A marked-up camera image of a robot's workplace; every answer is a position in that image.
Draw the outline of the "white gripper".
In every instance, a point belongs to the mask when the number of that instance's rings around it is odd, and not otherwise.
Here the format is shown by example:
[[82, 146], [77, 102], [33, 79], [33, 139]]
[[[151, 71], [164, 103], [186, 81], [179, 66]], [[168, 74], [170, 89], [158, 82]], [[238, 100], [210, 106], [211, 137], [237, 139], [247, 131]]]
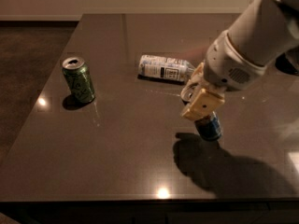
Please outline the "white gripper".
[[225, 103], [223, 93], [201, 89], [193, 94], [203, 81], [203, 68], [207, 82], [225, 87], [229, 91], [245, 90], [263, 76], [266, 70], [265, 66], [258, 66], [239, 54], [228, 36], [228, 31], [223, 31], [208, 48], [204, 62], [194, 69], [180, 93], [182, 102], [187, 103], [181, 116], [192, 121], [211, 115]]

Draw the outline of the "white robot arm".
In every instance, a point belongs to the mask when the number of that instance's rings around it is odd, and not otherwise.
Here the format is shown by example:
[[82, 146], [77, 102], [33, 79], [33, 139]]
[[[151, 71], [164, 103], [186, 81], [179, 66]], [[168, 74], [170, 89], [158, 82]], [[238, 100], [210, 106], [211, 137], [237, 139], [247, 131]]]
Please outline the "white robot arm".
[[299, 0], [253, 0], [208, 48], [181, 92], [181, 116], [197, 121], [224, 104], [226, 91], [242, 91], [267, 66], [299, 45]]

